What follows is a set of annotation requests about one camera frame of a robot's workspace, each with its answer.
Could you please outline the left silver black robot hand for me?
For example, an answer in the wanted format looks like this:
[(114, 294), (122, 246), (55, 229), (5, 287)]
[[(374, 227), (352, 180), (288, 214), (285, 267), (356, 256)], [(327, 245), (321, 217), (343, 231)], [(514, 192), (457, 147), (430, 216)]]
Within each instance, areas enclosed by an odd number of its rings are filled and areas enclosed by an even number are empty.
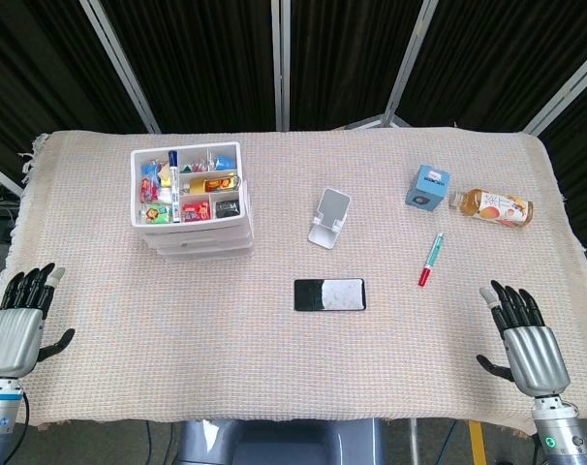
[(76, 331), (69, 328), (56, 343), (42, 345), (48, 312), (64, 274), (64, 267), (49, 263), (9, 281), (0, 303), (0, 378), (28, 375), (73, 341)]

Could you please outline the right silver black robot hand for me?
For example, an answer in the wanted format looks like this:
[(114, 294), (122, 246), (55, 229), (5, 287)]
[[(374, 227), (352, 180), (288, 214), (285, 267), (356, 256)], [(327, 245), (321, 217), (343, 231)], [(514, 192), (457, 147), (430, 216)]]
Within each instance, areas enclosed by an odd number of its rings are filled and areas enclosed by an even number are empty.
[(533, 398), (561, 394), (571, 379), (553, 330), (546, 325), (533, 296), (524, 289), (504, 286), (496, 280), (479, 290), (498, 330), (508, 366), (478, 355), (489, 374), (507, 380)]

